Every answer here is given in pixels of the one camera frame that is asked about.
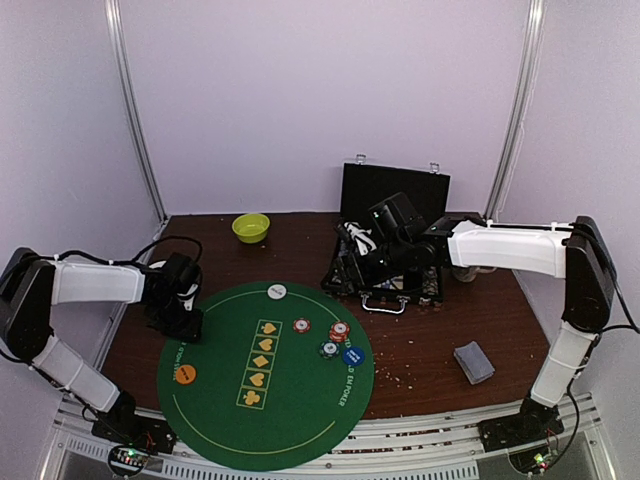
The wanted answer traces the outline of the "orange big blind button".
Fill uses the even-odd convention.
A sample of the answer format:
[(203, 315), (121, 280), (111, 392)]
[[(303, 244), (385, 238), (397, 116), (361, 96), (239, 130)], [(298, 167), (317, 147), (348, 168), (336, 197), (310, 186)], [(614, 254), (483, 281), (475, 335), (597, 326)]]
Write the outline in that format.
[(179, 385), (190, 385), (197, 378), (197, 370), (193, 365), (182, 364), (174, 372), (174, 379)]

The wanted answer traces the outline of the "red cream poker chip stack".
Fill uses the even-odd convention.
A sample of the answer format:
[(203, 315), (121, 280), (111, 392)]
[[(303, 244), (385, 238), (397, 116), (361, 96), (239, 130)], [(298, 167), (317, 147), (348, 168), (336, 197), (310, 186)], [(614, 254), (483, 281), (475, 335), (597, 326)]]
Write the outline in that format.
[(329, 329), (329, 339), (336, 343), (343, 343), (348, 339), (350, 326), (346, 322), (335, 322)]

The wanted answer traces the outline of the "white dealer button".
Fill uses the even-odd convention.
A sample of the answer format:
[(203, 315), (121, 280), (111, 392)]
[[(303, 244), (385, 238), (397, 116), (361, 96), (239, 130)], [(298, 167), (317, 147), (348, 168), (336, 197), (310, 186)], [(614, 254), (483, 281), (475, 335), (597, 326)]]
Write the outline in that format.
[(267, 288), (267, 295), (272, 300), (282, 300), (287, 295), (287, 288), (283, 284), (272, 284)]

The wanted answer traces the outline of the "blue small blind button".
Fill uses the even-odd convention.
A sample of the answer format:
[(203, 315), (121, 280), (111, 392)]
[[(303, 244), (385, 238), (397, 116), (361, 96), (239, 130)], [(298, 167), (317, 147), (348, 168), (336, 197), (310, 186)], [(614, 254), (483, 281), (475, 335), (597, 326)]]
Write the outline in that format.
[(357, 367), (364, 363), (366, 354), (362, 348), (351, 346), (345, 348), (342, 352), (342, 360), (350, 367)]

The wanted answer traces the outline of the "blue playing card deck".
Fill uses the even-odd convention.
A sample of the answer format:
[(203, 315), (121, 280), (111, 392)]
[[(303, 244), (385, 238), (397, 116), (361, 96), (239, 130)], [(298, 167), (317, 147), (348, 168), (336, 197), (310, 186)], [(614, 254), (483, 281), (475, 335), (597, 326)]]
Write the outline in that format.
[(471, 385), (488, 380), (495, 373), (495, 367), (476, 341), (455, 348), (453, 355)]

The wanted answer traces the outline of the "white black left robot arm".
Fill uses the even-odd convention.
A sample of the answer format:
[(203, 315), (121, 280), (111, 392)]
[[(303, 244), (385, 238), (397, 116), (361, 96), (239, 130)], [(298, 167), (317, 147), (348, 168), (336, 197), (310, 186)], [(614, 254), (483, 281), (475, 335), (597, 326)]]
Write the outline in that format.
[(144, 433), (136, 402), (64, 342), (52, 322), (64, 313), (139, 304), (162, 335), (194, 343), (203, 313), (194, 301), (202, 282), (197, 261), (181, 253), (149, 265), (106, 260), (82, 251), (44, 256), (21, 247), (1, 274), (1, 339), (12, 361), (54, 381), (88, 406), (123, 444)]

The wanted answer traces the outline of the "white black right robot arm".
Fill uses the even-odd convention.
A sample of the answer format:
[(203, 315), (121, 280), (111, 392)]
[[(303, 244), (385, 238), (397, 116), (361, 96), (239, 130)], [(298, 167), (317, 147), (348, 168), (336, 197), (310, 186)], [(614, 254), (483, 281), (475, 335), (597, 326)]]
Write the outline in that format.
[(519, 440), (535, 440), (550, 426), (611, 317), (617, 272), (595, 220), (514, 224), (452, 212), (427, 223), (403, 193), (374, 205), (369, 215), (372, 229), (345, 220), (336, 226), (347, 249), (341, 277), (350, 290), (431, 267), (495, 268), (562, 283), (558, 331), (512, 423)]

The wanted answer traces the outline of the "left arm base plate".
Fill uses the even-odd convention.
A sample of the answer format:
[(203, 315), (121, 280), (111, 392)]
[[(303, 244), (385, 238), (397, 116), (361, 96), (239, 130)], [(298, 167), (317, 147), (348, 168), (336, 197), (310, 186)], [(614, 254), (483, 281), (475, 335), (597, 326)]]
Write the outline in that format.
[(171, 454), (176, 444), (177, 435), (165, 420), (135, 415), (133, 423), (128, 426), (108, 424), (106, 420), (93, 421), (93, 436), (124, 444), (138, 450), (155, 455)]

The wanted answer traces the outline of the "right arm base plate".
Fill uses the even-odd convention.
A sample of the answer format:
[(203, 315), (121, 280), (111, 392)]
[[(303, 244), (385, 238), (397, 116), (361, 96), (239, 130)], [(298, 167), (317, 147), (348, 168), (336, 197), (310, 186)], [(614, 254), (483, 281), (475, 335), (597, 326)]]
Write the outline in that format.
[(545, 440), (549, 432), (561, 434), (565, 428), (558, 414), (517, 413), (483, 420), (478, 430), (484, 451), (493, 452)]

